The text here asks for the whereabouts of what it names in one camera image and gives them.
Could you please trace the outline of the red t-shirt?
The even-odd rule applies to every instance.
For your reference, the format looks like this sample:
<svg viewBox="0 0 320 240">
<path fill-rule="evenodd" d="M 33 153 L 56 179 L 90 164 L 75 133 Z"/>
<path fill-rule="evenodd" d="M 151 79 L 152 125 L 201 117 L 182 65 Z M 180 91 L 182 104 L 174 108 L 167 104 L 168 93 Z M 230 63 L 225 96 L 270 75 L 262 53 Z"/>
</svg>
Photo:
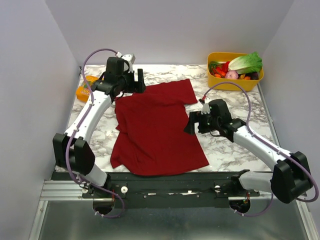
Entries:
<svg viewBox="0 0 320 240">
<path fill-rule="evenodd" d="M 172 176 L 209 165 L 195 135 L 184 131 L 186 105 L 196 104 L 189 79 L 147 86 L 115 102 L 118 137 L 110 164 L 139 176 Z"/>
</svg>

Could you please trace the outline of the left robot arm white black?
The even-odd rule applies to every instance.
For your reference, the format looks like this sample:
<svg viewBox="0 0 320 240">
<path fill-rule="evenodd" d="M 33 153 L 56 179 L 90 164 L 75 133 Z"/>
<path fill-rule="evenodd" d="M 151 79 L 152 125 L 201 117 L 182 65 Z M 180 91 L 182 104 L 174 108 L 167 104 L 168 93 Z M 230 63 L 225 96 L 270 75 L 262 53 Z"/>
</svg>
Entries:
<svg viewBox="0 0 320 240">
<path fill-rule="evenodd" d="M 107 173 L 95 164 L 89 143 L 101 117 L 120 93 L 145 91 L 143 70 L 137 70 L 138 80 L 135 80 L 134 62 L 134 54 L 109 57 L 105 72 L 92 83 L 92 93 L 78 117 L 52 140 L 56 165 L 94 184 L 93 191 L 101 198 L 110 194 L 111 185 Z"/>
</svg>

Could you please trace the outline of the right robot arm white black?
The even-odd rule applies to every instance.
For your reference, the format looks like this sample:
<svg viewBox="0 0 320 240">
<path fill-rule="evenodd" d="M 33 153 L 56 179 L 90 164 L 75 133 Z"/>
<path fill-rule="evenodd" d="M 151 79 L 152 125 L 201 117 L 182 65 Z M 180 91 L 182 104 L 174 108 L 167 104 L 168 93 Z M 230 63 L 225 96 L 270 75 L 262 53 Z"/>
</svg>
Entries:
<svg viewBox="0 0 320 240">
<path fill-rule="evenodd" d="M 222 99 L 207 102 L 202 110 L 190 112 L 184 131 L 190 135 L 217 131 L 219 136 L 244 147 L 271 169 L 270 173 L 242 170 L 234 175 L 227 188 L 236 196 L 247 190 L 263 191 L 288 204 L 313 187 L 303 153 L 284 150 L 255 133 L 245 121 L 232 118 Z"/>
</svg>

